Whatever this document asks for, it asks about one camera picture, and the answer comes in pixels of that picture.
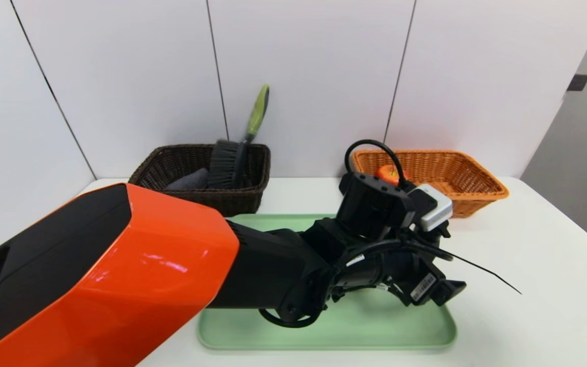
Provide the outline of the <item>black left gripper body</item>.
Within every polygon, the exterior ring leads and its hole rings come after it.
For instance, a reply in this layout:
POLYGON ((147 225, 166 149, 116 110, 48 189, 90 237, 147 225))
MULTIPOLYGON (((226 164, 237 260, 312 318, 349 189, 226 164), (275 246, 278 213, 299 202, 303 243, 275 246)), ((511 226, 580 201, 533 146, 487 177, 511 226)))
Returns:
POLYGON ((431 300, 445 276, 431 256, 418 252, 390 251, 377 256, 381 279, 377 288, 397 297, 405 306, 421 306, 431 300))

